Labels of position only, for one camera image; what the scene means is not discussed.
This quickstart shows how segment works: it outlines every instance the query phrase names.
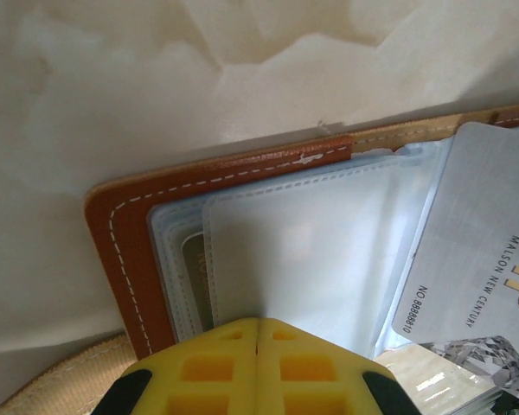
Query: yellow plastic object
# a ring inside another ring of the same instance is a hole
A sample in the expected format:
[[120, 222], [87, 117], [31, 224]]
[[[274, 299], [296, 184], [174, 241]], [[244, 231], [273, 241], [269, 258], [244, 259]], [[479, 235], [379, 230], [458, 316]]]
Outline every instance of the yellow plastic object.
[[[365, 374], [393, 390], [377, 390], [375, 398]], [[118, 382], [94, 415], [418, 413], [388, 405], [395, 387], [408, 398], [385, 367], [272, 319], [213, 329], [132, 365]], [[141, 390], [132, 397], [136, 384]]]

